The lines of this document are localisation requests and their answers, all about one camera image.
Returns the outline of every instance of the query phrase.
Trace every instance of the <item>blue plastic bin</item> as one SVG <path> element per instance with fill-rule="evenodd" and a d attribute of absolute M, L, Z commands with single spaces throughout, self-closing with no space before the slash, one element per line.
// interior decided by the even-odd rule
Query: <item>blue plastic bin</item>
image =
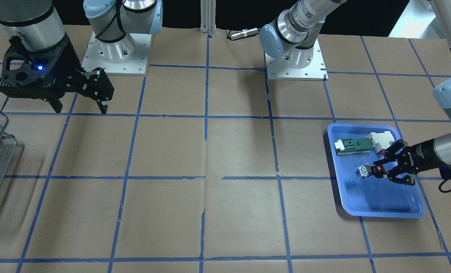
<path fill-rule="evenodd" d="M 421 218 L 424 202 L 417 185 L 401 185 L 387 178 L 358 178 L 355 169 L 381 158 L 372 150 L 364 154 L 337 155 L 334 143 L 343 138 L 366 138 L 370 132 L 390 131 L 395 140 L 399 132 L 390 126 L 332 123 L 328 126 L 328 139 L 335 166 L 338 190 L 343 209 L 353 216 Z M 385 165 L 386 169 L 394 163 Z"/>

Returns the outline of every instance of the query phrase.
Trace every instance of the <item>metal base plate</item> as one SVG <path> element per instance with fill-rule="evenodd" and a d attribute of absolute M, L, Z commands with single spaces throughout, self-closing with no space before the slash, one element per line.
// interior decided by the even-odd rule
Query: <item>metal base plate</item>
<path fill-rule="evenodd" d="M 267 67 L 267 78 L 272 80 L 323 81 L 328 79 L 325 62 L 318 40 L 314 47 L 315 54 L 309 66 L 303 69 L 292 69 L 287 66 L 284 57 L 273 58 L 264 53 Z"/>
<path fill-rule="evenodd" d="M 130 33 L 137 44 L 137 52 L 132 59 L 123 63 L 110 63 L 97 51 L 97 39 L 92 33 L 90 37 L 82 67 L 87 71 L 92 71 L 96 67 L 102 67 L 108 75 L 135 75 L 144 76 L 148 67 L 149 47 L 151 45 L 150 34 Z"/>

